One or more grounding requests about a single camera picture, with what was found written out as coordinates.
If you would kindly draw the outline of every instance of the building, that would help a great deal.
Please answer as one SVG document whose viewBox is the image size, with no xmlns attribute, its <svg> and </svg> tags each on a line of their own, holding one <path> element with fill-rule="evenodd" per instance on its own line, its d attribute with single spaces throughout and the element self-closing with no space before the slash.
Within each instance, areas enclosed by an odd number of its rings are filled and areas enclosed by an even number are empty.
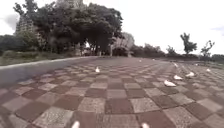
<svg viewBox="0 0 224 128">
<path fill-rule="evenodd" d="M 83 0 L 57 0 L 56 6 L 81 8 L 84 6 Z"/>
<path fill-rule="evenodd" d="M 81 8 L 84 4 L 83 0 L 57 0 L 56 6 Z M 38 39 L 41 39 L 40 34 L 36 32 L 36 27 L 33 25 L 32 20 L 20 16 L 19 22 L 16 24 L 15 35 L 24 31 L 32 32 L 37 35 Z"/>
</svg>

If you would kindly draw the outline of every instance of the foliage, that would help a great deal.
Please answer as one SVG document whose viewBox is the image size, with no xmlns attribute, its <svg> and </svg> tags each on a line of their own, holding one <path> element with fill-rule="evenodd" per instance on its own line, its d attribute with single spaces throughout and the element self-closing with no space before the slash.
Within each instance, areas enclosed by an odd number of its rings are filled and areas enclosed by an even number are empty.
<svg viewBox="0 0 224 128">
<path fill-rule="evenodd" d="M 146 57 L 163 57 L 165 53 L 160 49 L 159 46 L 153 47 L 150 44 L 145 44 L 144 54 Z"/>
<path fill-rule="evenodd" d="M 113 56 L 128 56 L 127 50 L 123 47 L 113 49 Z"/>
<path fill-rule="evenodd" d="M 177 55 L 175 49 L 171 46 L 168 46 L 168 48 L 166 50 L 168 52 L 168 56 L 170 56 L 170 57 L 175 57 Z"/>
<path fill-rule="evenodd" d="M 130 48 L 135 43 L 133 35 L 131 35 L 127 32 L 122 32 L 122 35 L 123 35 L 124 38 L 117 38 L 113 47 L 114 48 L 123 47 L 123 48 L 126 48 L 126 49 L 130 50 Z"/>
<path fill-rule="evenodd" d="M 211 48 L 215 45 L 215 42 L 211 42 L 211 40 L 209 40 L 206 45 L 201 49 L 201 53 L 204 57 L 210 57 L 209 51 L 211 50 Z"/>
<path fill-rule="evenodd" d="M 216 62 L 224 63 L 224 55 L 214 54 L 214 55 L 212 55 L 211 59 Z"/>
<path fill-rule="evenodd" d="M 39 47 L 37 36 L 34 33 L 24 31 L 18 33 L 17 36 L 26 43 L 30 50 L 36 50 Z"/>
<path fill-rule="evenodd" d="M 190 34 L 186 34 L 184 33 L 183 35 L 180 35 L 181 39 L 184 42 L 184 51 L 186 52 L 186 54 L 189 54 L 190 52 L 197 50 L 197 44 L 190 42 Z"/>
<path fill-rule="evenodd" d="M 29 46 L 20 38 L 4 35 L 0 36 L 0 52 L 3 53 L 7 50 L 13 51 L 27 51 Z"/>
<path fill-rule="evenodd" d="M 23 5 L 16 4 L 14 10 L 37 26 L 46 41 L 45 51 L 66 52 L 88 41 L 97 53 L 113 44 L 113 38 L 123 38 L 121 13 L 112 8 L 96 4 L 81 9 L 63 8 L 54 2 L 38 8 L 33 0 L 26 0 Z"/>
</svg>

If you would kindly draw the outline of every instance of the checkered paving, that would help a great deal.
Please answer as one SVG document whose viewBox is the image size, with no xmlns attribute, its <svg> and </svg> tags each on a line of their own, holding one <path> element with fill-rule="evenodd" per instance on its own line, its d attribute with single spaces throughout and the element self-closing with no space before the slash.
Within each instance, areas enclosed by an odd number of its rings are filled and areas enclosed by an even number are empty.
<svg viewBox="0 0 224 128">
<path fill-rule="evenodd" d="M 79 121 L 81 128 L 223 128 L 224 72 L 178 65 L 102 58 L 21 81 L 0 89 L 0 127 L 71 128 Z M 173 79 L 190 71 L 195 78 Z"/>
</svg>

